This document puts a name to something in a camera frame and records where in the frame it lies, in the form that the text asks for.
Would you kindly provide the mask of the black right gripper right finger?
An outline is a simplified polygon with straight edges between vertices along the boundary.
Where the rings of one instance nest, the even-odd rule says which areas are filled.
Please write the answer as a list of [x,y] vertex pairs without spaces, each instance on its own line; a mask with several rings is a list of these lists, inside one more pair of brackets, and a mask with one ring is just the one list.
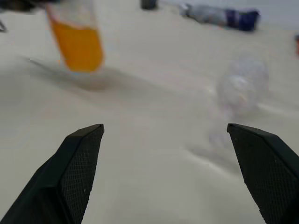
[[228,124],[244,182],[267,224],[299,222],[299,157],[277,135]]

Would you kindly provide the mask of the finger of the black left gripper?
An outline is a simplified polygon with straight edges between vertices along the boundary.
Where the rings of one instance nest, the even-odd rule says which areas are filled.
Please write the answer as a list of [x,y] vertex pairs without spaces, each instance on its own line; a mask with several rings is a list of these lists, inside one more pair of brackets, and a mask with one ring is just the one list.
[[47,0],[0,0],[0,10],[31,11],[47,2]]

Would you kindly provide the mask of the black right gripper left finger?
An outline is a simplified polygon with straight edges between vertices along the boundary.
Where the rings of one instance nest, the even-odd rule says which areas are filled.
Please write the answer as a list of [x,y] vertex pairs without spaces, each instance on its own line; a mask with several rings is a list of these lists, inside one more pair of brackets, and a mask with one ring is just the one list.
[[103,124],[65,137],[33,174],[1,219],[2,224],[80,224],[96,173]]

